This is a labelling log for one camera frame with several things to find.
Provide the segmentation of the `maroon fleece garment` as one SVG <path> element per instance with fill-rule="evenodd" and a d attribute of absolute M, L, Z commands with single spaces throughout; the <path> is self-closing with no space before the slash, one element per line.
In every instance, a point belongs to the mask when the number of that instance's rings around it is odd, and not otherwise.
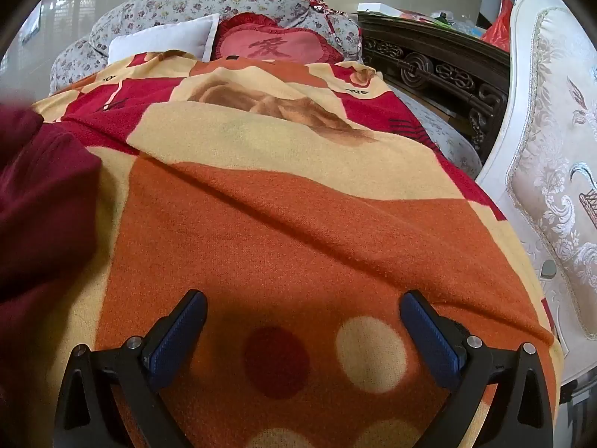
<path fill-rule="evenodd" d="M 29 107 L 1 107 L 1 444 L 16 447 L 28 359 L 47 313 L 95 252 L 101 161 Z"/>

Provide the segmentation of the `white embroidered upholstered chair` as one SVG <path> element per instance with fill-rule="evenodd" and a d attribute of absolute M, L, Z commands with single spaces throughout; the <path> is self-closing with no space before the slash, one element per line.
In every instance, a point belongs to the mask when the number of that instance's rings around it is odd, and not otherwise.
<path fill-rule="evenodd" d="M 517 0 L 510 61 L 476 182 L 529 255 L 570 382 L 596 366 L 596 49 L 563 0 Z"/>

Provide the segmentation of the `orange red patterned blanket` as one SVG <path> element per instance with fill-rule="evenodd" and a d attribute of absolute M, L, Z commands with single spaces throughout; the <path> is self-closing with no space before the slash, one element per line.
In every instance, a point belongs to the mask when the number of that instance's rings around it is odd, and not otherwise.
<path fill-rule="evenodd" d="M 197 447 L 410 447 L 444 403 L 398 317 L 419 289 L 489 346 L 563 354 L 513 228 L 370 68 L 179 53 L 40 100 L 99 158 L 97 252 L 40 337 L 28 442 L 71 349 L 117 347 L 189 289 L 206 326 L 163 398 Z"/>

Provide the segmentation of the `dark carved wooden headboard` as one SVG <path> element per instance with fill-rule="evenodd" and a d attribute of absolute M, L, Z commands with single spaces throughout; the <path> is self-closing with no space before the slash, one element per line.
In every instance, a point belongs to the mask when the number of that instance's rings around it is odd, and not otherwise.
<path fill-rule="evenodd" d="M 456 120 L 456 130 L 482 162 L 505 115 L 510 81 L 507 52 L 432 23 L 360 12 L 362 58 L 391 84 Z"/>

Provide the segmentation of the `red plastic bag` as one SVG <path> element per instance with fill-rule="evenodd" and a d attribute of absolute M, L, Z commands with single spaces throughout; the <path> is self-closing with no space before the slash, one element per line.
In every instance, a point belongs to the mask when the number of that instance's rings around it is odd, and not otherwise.
<path fill-rule="evenodd" d="M 501 8 L 495 22 L 485 31 L 481 41 L 498 49 L 510 52 L 510 18 L 512 0 L 501 0 Z"/>

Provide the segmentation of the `white pillow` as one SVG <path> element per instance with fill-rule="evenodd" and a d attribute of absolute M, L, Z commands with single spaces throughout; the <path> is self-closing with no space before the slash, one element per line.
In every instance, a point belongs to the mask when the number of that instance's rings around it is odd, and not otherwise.
<path fill-rule="evenodd" d="M 213 54 L 213 44 L 219 27 L 219 13 L 193 20 L 157 25 L 122 35 L 112 40 L 108 47 L 109 65 L 142 53 L 183 51 L 195 59 L 208 62 Z"/>

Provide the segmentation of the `red heart cushion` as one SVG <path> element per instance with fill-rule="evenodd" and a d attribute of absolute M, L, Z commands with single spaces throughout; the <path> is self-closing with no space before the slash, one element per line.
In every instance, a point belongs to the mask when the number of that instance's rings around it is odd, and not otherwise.
<path fill-rule="evenodd" d="M 212 59 L 233 56 L 297 64 L 336 64 L 344 60 L 343 54 L 313 30 L 280 27 L 273 19 L 251 12 L 219 23 Z"/>

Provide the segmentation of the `floral quilt bundle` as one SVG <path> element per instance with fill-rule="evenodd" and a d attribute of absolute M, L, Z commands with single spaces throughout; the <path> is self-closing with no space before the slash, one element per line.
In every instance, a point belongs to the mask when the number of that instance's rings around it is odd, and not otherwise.
<path fill-rule="evenodd" d="M 347 13 L 326 7 L 323 0 L 129 0 L 102 15 L 89 34 L 58 55 L 51 66 L 50 92 L 105 68 L 109 44 L 116 37 L 215 13 L 227 20 L 245 12 L 267 16 L 280 27 L 313 30 L 346 60 L 361 59 L 358 23 Z"/>

